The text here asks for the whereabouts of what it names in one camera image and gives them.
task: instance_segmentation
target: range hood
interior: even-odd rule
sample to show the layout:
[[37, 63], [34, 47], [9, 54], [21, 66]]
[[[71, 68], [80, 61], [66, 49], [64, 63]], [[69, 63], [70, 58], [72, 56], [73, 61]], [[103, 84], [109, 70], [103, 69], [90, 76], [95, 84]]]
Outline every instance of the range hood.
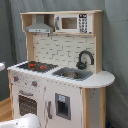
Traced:
[[36, 15], [36, 23], [26, 27], [25, 32], [34, 33], [53, 33], [53, 27], [50, 27], [44, 23], [44, 15]]

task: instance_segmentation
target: stovetop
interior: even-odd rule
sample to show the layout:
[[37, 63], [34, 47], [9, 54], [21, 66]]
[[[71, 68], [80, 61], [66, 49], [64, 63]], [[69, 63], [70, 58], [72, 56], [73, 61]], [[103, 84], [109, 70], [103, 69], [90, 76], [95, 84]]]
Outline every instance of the stovetop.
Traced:
[[31, 62], [22, 64], [22, 65], [17, 66], [17, 67], [22, 68], [22, 69], [27, 69], [27, 70], [45, 73], [45, 72], [47, 72], [47, 71], [49, 71], [55, 67], [58, 67], [58, 65], [31, 61]]

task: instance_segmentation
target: cabinet handle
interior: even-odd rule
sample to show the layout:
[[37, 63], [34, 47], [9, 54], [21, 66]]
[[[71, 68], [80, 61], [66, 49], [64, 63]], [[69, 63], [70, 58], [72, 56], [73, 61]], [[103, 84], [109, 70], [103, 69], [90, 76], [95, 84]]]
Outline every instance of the cabinet handle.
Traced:
[[48, 102], [47, 111], [48, 111], [48, 117], [49, 117], [49, 119], [52, 119], [52, 115], [50, 114], [50, 107], [51, 107], [51, 101]]
[[56, 19], [55, 19], [56, 30], [60, 30], [60, 28], [58, 26], [58, 21], [59, 21], [59, 17], [56, 17]]
[[22, 91], [22, 90], [20, 90], [19, 91], [22, 95], [25, 95], [25, 96], [33, 96], [33, 94], [31, 94], [31, 93], [26, 93], [26, 92], [24, 92], [24, 91]]

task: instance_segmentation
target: gray wall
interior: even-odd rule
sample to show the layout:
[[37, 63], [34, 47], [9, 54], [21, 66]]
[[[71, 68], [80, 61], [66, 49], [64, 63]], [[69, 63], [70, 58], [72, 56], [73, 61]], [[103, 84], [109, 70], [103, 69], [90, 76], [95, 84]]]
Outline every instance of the gray wall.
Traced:
[[128, 128], [128, 1], [127, 0], [11, 0], [18, 62], [26, 60], [20, 12], [102, 9], [103, 70], [116, 77], [107, 87], [107, 120]]
[[[11, 51], [10, 10], [7, 0], [0, 1], [0, 62], [5, 62], [6, 68], [13, 64]], [[9, 97], [7, 70], [0, 72], [0, 101]]]

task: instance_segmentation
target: cabinet door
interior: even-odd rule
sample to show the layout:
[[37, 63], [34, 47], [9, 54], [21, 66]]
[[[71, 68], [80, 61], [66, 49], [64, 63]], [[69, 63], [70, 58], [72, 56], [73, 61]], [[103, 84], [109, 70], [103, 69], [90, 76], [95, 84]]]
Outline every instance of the cabinet door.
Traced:
[[47, 81], [47, 128], [82, 128], [81, 89]]
[[12, 94], [14, 118], [32, 113], [39, 117], [44, 128], [44, 94], [22, 86], [12, 86]]

